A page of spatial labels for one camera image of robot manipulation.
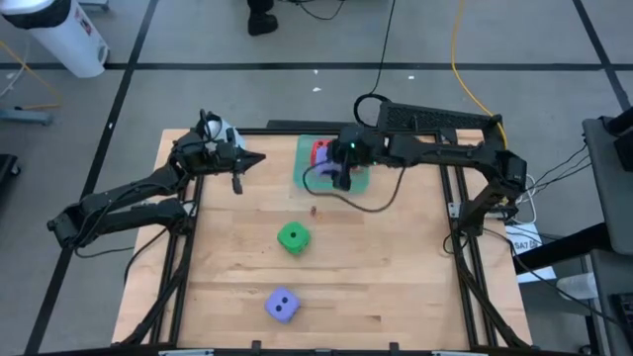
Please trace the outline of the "black device on desk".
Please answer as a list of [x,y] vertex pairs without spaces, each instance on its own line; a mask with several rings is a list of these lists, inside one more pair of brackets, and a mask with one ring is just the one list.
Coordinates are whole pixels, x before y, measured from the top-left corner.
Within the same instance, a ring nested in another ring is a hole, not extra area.
[[623,169],[633,172],[633,107],[612,119],[608,128],[618,135],[614,146]]

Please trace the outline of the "black aluminium table frame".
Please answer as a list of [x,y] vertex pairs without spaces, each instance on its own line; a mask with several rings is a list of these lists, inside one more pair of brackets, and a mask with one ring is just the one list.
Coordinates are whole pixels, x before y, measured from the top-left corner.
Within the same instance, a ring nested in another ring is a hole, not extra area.
[[[242,177],[241,195],[226,175],[203,185],[179,346],[468,347],[458,275],[442,248],[449,223],[437,166],[375,167],[365,193],[341,202],[295,185],[295,136],[246,144],[266,158]],[[277,241],[290,222],[312,237],[300,255]],[[301,302],[288,323],[264,308],[280,287]]]

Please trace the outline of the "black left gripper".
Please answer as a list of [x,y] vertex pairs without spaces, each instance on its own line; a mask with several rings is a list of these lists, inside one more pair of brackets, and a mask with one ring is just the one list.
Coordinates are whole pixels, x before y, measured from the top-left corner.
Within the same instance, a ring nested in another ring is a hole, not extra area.
[[243,189],[240,176],[265,158],[264,153],[243,150],[234,142],[220,141],[214,149],[202,149],[200,161],[194,164],[193,171],[195,174],[232,173],[233,192],[241,195]]

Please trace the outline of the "red foam die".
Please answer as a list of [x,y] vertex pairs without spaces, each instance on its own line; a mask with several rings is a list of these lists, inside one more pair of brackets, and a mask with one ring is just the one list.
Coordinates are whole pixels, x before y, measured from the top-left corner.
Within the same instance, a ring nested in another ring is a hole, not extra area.
[[313,143],[311,150],[311,166],[316,166],[328,161],[327,152],[329,144],[329,139],[320,139]]

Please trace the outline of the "grey side desk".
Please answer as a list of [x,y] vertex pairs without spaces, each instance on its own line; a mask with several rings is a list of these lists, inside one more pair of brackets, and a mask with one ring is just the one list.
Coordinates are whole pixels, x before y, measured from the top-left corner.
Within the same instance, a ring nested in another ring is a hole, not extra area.
[[611,248],[633,255],[633,172],[623,169],[616,137],[604,129],[602,121],[584,120],[583,130]]

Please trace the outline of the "person's foot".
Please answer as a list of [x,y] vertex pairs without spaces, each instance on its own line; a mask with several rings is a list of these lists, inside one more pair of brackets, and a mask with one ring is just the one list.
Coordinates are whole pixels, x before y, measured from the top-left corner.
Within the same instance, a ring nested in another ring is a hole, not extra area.
[[249,8],[248,33],[253,36],[267,35],[278,29],[277,18],[270,14],[275,0],[246,0]]

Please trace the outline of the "white printed paper sign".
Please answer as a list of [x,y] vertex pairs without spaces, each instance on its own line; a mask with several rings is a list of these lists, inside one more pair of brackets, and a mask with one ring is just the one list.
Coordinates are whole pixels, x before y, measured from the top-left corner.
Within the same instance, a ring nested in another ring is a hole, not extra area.
[[[541,246],[544,242],[554,239],[541,235],[534,223],[506,225],[505,231],[507,237],[512,241],[517,254],[530,251]],[[556,273],[551,266],[535,270],[535,273],[545,280],[555,280],[557,278]],[[539,280],[529,272],[517,275],[517,282],[519,284],[537,281]]]

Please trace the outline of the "black perforated panel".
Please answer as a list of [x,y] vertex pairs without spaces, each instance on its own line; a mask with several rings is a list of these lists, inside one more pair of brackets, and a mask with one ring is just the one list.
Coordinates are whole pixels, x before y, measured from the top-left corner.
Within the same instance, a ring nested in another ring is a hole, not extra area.
[[380,130],[425,131],[439,129],[496,130],[493,117],[428,107],[384,102],[380,106],[377,126]]

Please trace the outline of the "green foam die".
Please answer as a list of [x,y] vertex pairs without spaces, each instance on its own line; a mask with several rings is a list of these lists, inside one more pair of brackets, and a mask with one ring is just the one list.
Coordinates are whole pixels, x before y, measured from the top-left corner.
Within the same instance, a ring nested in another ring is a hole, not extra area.
[[300,222],[288,222],[277,233],[277,241],[293,255],[302,254],[311,238],[309,230]]

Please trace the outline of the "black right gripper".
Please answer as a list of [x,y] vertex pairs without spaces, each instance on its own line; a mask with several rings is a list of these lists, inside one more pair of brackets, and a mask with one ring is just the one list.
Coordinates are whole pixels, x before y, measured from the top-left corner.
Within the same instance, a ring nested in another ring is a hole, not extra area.
[[[370,165],[379,150],[379,136],[359,126],[341,129],[336,139],[328,144],[328,158],[339,164]],[[333,173],[333,187],[340,191],[351,189],[351,167],[341,165]]]

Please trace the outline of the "black desk edge bar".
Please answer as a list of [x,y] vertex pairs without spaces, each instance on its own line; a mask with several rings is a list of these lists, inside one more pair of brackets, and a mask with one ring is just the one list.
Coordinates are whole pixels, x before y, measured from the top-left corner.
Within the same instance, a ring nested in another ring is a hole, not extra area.
[[595,249],[611,249],[609,232],[605,222],[514,256],[514,271],[520,275],[530,270],[537,270],[551,264],[584,256]]

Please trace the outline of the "white cylindrical bin black rim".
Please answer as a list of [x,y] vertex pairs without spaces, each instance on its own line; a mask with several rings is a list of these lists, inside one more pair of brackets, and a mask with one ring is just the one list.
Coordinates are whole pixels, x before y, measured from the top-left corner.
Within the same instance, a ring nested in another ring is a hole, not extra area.
[[30,33],[76,77],[105,71],[110,48],[78,0],[0,0],[0,16]]

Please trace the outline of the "teal translucent plastic tray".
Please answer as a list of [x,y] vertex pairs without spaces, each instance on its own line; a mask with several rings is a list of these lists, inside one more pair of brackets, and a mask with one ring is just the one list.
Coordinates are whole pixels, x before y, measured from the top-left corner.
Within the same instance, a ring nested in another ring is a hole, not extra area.
[[[299,189],[304,189],[303,175],[311,166],[311,150],[316,140],[329,139],[333,140],[333,136],[327,135],[308,135],[302,134],[297,139],[295,163],[293,170],[293,180]],[[349,194],[363,194],[370,183],[371,170],[369,167],[354,167],[351,169],[351,189]],[[306,175],[306,183],[308,187],[319,193],[340,193],[340,190],[332,186],[330,176],[319,176],[315,170],[311,170]]]

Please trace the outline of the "black floor object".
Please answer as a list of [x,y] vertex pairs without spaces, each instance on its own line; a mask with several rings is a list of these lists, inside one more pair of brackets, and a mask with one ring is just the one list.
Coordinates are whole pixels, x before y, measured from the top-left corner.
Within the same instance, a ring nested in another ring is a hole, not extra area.
[[13,154],[0,153],[0,182],[21,173],[18,157]]

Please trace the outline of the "purple foam die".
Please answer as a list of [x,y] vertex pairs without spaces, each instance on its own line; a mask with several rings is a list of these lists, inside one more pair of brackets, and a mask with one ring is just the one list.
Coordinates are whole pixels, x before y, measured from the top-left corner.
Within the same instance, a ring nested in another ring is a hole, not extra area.
[[334,171],[337,170],[341,165],[332,161],[328,158],[327,162],[320,163],[315,166],[315,172],[319,176],[332,176]]
[[265,310],[282,323],[290,322],[300,306],[300,299],[284,287],[274,290],[264,304]]

